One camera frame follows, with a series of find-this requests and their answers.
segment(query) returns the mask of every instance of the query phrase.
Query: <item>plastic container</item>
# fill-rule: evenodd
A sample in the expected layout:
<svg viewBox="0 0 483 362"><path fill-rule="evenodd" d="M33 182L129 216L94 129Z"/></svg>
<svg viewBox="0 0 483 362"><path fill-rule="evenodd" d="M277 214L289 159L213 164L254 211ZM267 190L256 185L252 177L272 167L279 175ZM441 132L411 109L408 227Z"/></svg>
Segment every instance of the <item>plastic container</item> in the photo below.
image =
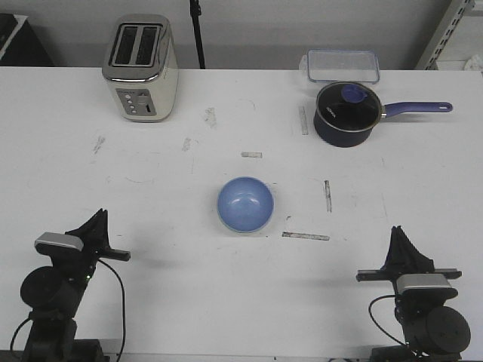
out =
<svg viewBox="0 0 483 362"><path fill-rule="evenodd" d="M310 49L307 54L310 81L357 81L377 83L379 61L373 51Z"/></svg>

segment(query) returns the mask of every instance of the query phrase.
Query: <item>toaster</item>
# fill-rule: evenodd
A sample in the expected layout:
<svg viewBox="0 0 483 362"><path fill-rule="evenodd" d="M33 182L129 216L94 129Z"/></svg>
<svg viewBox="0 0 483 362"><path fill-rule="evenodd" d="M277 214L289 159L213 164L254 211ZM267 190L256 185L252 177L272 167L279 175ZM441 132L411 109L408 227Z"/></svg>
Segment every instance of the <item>toaster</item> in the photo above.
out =
<svg viewBox="0 0 483 362"><path fill-rule="evenodd" d="M154 14L121 17L102 73L121 115L137 122L166 118L173 109L178 83L168 19Z"/></svg>

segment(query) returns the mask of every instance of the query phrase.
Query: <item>white table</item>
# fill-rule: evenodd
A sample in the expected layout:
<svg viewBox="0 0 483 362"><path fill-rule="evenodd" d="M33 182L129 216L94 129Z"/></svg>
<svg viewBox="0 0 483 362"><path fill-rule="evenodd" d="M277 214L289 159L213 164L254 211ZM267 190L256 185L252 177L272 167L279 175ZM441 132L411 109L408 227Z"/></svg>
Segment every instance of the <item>white table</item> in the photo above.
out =
<svg viewBox="0 0 483 362"><path fill-rule="evenodd" d="M384 103L447 101L454 111L386 119L350 149L315 133L319 85L298 71L183 70L171 116L155 124L123 119L100 69L2 68L0 80L0 348L29 312L23 279L50 265L33 241L102 207L111 246L132 252L111 262L127 290L127 353L367 357L393 345L367 313L391 284L355 274L381 267L402 225L437 268L463 272L447 305L472 329L463 357L483 355L479 72L382 72L373 89ZM261 179L275 197L269 224L249 235L217 217L217 192L237 176ZM393 306L374 313L403 338ZM77 337L116 351L120 308L117 281L99 265Z"/></svg>

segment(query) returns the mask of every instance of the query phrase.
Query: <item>toaster slot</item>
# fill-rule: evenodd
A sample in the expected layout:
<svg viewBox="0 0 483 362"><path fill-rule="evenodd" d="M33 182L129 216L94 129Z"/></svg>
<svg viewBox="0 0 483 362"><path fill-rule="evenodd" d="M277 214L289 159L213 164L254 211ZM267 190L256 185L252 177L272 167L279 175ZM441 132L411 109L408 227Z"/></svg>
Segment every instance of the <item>toaster slot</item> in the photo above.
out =
<svg viewBox="0 0 483 362"><path fill-rule="evenodd" d="M126 23L119 27L112 54L113 66L150 67L162 30L158 24Z"/></svg>
<svg viewBox="0 0 483 362"><path fill-rule="evenodd" d="M137 51L136 64L141 66L150 66L154 57L154 44L158 27L145 26L141 35L139 50Z"/></svg>
<svg viewBox="0 0 483 362"><path fill-rule="evenodd" d="M136 34L136 26L121 26L117 48L115 49L114 65L123 66L130 63Z"/></svg>

